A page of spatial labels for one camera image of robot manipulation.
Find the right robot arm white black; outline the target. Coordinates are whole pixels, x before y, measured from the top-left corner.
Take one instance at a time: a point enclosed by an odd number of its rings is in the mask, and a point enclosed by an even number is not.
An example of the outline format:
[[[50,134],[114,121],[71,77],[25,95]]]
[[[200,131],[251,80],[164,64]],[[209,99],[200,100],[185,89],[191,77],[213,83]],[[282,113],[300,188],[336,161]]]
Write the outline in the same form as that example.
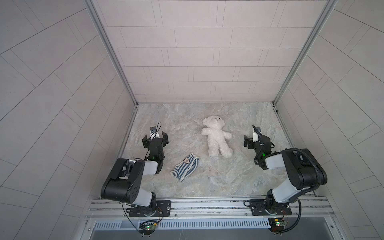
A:
[[[284,168],[287,172],[288,177],[266,194],[261,209],[270,215],[284,213],[298,197],[317,190],[328,181],[326,172],[308,149],[290,148],[273,153],[274,146],[267,136],[244,136],[244,147],[255,151],[257,166],[263,170]]]

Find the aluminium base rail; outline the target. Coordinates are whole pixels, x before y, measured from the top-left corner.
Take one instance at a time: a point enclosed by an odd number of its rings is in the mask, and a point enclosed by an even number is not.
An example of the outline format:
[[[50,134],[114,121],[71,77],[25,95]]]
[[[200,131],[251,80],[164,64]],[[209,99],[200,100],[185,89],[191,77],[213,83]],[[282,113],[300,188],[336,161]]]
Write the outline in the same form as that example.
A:
[[[333,217],[334,210],[326,197],[303,196],[300,202],[281,204],[267,210],[263,196],[207,197],[158,199],[155,212],[144,213],[141,207],[125,205],[111,200],[92,200],[85,214],[86,220],[131,220],[150,219],[230,219],[230,218],[276,218]]]

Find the green circuit board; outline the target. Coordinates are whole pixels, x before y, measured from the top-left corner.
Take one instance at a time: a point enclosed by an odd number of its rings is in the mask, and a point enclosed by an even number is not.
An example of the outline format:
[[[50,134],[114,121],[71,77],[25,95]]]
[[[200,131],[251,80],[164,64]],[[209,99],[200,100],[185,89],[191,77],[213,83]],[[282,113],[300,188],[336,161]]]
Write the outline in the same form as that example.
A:
[[[282,218],[269,218],[270,232],[281,232],[285,229],[287,223]]]
[[[144,236],[149,236],[157,229],[157,226],[158,226],[157,221],[154,221],[154,220],[145,221],[140,223],[139,232]]]

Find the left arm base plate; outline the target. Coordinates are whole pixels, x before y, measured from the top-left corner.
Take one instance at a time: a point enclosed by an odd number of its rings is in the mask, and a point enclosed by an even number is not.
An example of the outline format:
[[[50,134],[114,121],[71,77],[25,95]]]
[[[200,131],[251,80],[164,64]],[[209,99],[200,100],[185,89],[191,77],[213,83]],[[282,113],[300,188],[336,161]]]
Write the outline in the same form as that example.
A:
[[[171,211],[171,201],[157,200],[148,207],[132,205],[129,210],[129,217],[169,217]]]

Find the right corner aluminium profile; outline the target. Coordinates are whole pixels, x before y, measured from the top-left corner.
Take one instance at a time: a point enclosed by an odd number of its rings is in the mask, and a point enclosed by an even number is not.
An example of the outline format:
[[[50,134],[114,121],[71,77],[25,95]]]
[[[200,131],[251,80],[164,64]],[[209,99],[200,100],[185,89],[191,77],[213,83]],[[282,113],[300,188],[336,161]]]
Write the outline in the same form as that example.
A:
[[[284,92],[288,88],[290,82],[294,78],[297,70],[299,69],[300,65],[302,64],[304,58],[307,56],[309,50],[311,49],[312,45],[314,44],[316,38],[318,37],[320,31],[322,30],[323,26],[325,25],[327,19],[331,15],[335,5],[337,4],[338,0],[328,0],[326,1],[326,4],[324,8],[322,9],[318,19],[315,22],[314,27],[312,28],[307,40],[305,41],[304,46],[302,47],[301,51],[299,52],[299,55],[297,56],[293,66],[291,67],[285,81],[282,84],[281,89],[279,90],[276,98],[274,99],[273,106],[277,107],[277,104],[281,100]]]

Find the corner aluminium profile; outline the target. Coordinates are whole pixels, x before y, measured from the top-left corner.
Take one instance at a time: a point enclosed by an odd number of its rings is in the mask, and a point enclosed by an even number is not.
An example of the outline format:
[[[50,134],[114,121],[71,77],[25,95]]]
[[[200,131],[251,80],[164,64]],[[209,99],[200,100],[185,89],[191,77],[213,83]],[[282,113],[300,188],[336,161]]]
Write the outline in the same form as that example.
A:
[[[274,99],[273,106],[277,107],[277,104],[281,100],[284,92],[288,88],[290,82],[294,78],[297,70],[299,69],[300,65],[302,64],[304,58],[307,56],[309,50],[311,49],[312,45],[314,44],[316,38],[318,37],[320,31],[322,30],[323,26],[325,25],[327,19],[331,15],[335,5],[337,4],[338,0],[328,0],[326,1],[326,4],[324,8],[322,9],[318,19],[315,22],[314,27],[312,28],[307,40],[305,41],[304,46],[302,47],[301,51],[299,52],[299,55],[297,56],[293,66],[291,67],[285,81],[282,84],[281,89],[279,90],[276,98]]]
[[[131,97],[131,99],[135,105],[135,108],[137,108],[139,104],[138,104],[138,102],[134,96],[134,93],[133,93],[133,91],[129,85],[129,82],[126,78],[126,75],[125,75],[123,69],[122,69],[122,66],[121,66],[121,64],[117,58],[116,52],[115,52],[115,50],[114,50],[114,48],[110,42],[110,39],[107,35],[107,32],[106,32],[106,30],[105,30],[105,28],[101,22],[101,18],[99,17],[99,14],[97,13],[94,2],[91,0],[85,0],[85,7],[86,7],[87,11],[89,12],[89,15],[90,15],[90,17],[91,17],[91,19],[95,25],[96,30],[99,33],[101,41],[107,50],[107,53],[111,59],[111,62],[113,64],[114,68],[116,69],[119,77],[123,81],[128,93],[129,93],[129,96]]]

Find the white plush teddy bear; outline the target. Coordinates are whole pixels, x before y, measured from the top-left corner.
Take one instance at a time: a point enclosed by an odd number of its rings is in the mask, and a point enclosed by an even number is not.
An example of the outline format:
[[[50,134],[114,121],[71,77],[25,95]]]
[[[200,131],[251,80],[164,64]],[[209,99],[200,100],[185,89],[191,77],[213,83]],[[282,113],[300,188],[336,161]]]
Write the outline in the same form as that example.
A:
[[[225,121],[219,116],[210,116],[203,120],[203,124],[206,127],[202,129],[202,135],[208,137],[208,155],[217,157],[221,154],[224,158],[231,158],[233,150],[226,140],[231,139],[232,134],[222,130]]]

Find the left corner aluminium profile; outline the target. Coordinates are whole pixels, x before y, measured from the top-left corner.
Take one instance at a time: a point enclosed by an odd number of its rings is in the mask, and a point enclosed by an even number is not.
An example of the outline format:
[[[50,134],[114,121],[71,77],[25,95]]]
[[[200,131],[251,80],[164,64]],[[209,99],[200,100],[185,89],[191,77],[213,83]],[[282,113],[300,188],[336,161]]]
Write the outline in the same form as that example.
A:
[[[111,62],[113,64],[114,68],[116,69],[119,77],[123,81],[128,93],[129,93],[129,96],[131,97],[131,99],[135,105],[135,108],[137,108],[139,104],[138,104],[138,102],[134,96],[134,93],[133,93],[133,91],[129,85],[129,82],[126,78],[126,75],[125,75],[123,69],[122,69],[122,66],[121,66],[121,64],[117,58],[116,52],[115,52],[115,50],[114,50],[114,48],[110,42],[110,39],[107,35],[107,32],[106,32],[106,30],[105,30],[105,28],[101,22],[101,18],[99,17],[99,14],[97,13],[94,2],[91,0],[85,0],[85,7],[86,7],[87,11],[89,12],[89,15],[90,15],[90,17],[91,17],[91,19],[95,25],[96,30],[99,33],[101,41],[107,50],[107,53],[111,59]]]

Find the blue white striped knit sweater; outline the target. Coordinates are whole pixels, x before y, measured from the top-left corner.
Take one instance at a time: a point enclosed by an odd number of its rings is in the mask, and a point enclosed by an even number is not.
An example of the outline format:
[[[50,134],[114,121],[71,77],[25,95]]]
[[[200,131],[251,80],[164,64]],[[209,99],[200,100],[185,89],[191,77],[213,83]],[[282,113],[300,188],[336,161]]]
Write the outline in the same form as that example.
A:
[[[191,153],[174,167],[171,171],[171,175],[182,182],[197,169],[199,161],[200,158],[194,153]]]

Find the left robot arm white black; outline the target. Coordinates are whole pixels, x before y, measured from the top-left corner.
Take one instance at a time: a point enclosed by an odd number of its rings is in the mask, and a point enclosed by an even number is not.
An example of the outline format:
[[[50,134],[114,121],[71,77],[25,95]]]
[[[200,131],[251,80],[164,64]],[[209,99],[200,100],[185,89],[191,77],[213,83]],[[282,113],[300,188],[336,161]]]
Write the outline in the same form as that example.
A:
[[[116,160],[101,188],[101,198],[131,205],[133,217],[152,216],[157,212],[156,194],[141,188],[143,176],[157,175],[164,165],[164,147],[169,143],[168,134],[162,132],[142,139],[149,156],[142,159]]]

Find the left green circuit board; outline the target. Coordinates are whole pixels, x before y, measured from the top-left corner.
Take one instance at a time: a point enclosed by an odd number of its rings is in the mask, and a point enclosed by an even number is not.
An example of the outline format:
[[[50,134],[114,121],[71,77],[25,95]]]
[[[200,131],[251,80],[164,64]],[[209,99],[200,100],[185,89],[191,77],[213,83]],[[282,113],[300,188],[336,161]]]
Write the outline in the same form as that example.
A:
[[[158,226],[157,221],[154,221],[154,220],[145,221],[140,223],[139,232],[144,236],[149,236],[157,229],[157,226]]]

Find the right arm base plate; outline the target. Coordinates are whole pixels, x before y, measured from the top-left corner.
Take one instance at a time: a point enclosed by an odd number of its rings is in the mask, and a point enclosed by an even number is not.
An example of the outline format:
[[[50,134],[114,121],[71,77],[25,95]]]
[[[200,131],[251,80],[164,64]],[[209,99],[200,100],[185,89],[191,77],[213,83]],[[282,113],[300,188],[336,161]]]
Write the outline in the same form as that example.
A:
[[[244,202],[244,205],[251,209],[253,216],[292,215],[292,210],[288,203],[281,204],[273,200],[255,199]]]

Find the white ventilation grille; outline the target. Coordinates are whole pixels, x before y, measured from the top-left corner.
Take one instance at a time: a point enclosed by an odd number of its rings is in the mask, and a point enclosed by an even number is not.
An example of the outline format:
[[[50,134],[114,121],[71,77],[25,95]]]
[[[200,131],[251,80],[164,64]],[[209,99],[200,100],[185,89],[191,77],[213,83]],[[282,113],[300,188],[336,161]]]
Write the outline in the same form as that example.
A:
[[[134,231],[138,221],[97,221],[94,230]],[[268,219],[169,219],[160,222],[158,230],[210,230],[210,229],[270,229]]]

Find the right green circuit board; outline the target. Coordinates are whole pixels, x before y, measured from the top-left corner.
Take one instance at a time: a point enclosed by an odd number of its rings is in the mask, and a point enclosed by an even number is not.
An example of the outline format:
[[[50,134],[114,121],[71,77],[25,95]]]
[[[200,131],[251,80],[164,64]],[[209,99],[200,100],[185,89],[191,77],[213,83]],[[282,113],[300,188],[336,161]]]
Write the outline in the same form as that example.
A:
[[[287,223],[282,218],[269,218],[270,232],[281,232],[285,229]]]

